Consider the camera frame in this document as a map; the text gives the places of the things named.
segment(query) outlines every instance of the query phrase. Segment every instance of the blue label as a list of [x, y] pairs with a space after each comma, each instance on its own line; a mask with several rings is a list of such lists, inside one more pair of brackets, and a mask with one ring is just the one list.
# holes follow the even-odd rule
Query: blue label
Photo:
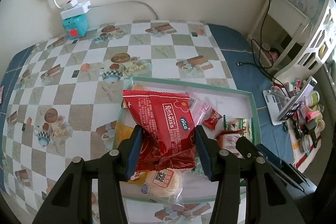
[[148, 187], [147, 187], [146, 184], [144, 184], [144, 185], [142, 186], [142, 188], [141, 188], [141, 192], [142, 192], [143, 194], [147, 194], [147, 193], [148, 193]]
[[189, 127], [189, 124], [188, 124], [186, 118], [181, 117], [181, 118], [180, 118], [180, 123], [181, 123], [181, 127], [182, 127], [182, 129], [183, 129], [184, 131], [188, 131], [188, 130], [190, 130], [190, 127]]

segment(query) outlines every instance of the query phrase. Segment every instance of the teal box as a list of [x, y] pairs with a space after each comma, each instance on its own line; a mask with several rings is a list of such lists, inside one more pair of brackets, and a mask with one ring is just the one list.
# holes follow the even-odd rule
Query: teal box
[[89, 23], [86, 14], [69, 17], [63, 20], [62, 26], [70, 39], [84, 37], [89, 29]]

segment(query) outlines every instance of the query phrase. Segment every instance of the screw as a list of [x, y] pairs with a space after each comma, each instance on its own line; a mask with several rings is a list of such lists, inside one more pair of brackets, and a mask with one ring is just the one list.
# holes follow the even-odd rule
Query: screw
[[257, 158], [257, 163], [259, 163], [259, 164], [264, 164], [264, 163], [265, 163], [265, 159], [262, 158], [262, 157], [258, 157], [258, 158]]
[[221, 150], [219, 151], [219, 153], [220, 153], [220, 155], [222, 155], [222, 156], [228, 156], [228, 155], [229, 155], [229, 151], [227, 151], [226, 149], [221, 149]]
[[116, 156], [118, 154], [119, 154], [119, 151], [117, 149], [113, 149], [113, 150], [110, 151], [111, 156]]
[[72, 159], [72, 162], [75, 163], [75, 164], [77, 164], [77, 163], [79, 163], [81, 160], [82, 160], [82, 158], [81, 158], [80, 156], [76, 156], [76, 157], [74, 157], [74, 158]]

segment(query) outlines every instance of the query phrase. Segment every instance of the white cable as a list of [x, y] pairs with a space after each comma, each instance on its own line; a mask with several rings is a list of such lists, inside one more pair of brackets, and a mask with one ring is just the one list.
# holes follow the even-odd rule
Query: white cable
[[106, 5], [113, 5], [113, 4], [118, 4], [118, 3], [124, 3], [124, 2], [134, 2], [134, 3], [140, 3], [142, 5], [145, 5], [147, 8], [149, 8], [151, 10], [151, 12], [155, 15], [155, 19], [158, 20], [159, 17], [157, 15], [157, 13], [154, 11], [154, 9], [152, 7], [150, 7], [147, 3], [139, 1], [139, 0], [122, 0], [122, 1], [116, 1], [116, 2], [112, 2], [112, 3], [108, 3], [108, 4], [100, 4], [100, 5], [91, 5], [91, 8], [95, 8], [95, 7], [102, 7], [102, 6], [106, 6]]
[[57, 8], [59, 8], [59, 9], [63, 9], [61, 6], [59, 6], [59, 5], [57, 4], [56, 0], [53, 0], [53, 1], [54, 1], [54, 3], [55, 3], [55, 5], [56, 5]]

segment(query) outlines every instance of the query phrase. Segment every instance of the red print on cracker package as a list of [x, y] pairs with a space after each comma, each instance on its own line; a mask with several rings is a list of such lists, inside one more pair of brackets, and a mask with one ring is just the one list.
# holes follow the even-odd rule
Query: red print on cracker package
[[135, 122], [146, 130], [136, 171], [195, 167], [187, 94], [124, 90], [123, 97]]

